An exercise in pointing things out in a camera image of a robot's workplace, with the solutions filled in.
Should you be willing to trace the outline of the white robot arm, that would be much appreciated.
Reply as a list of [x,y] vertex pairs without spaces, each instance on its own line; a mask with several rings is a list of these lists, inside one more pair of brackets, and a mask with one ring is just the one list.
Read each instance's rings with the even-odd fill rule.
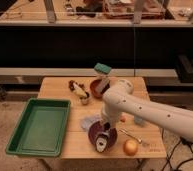
[[144,100],[132,95],[132,91],[133,85],[125,79],[116,81],[105,91],[101,110],[105,123],[115,127],[125,112],[193,142],[193,111]]

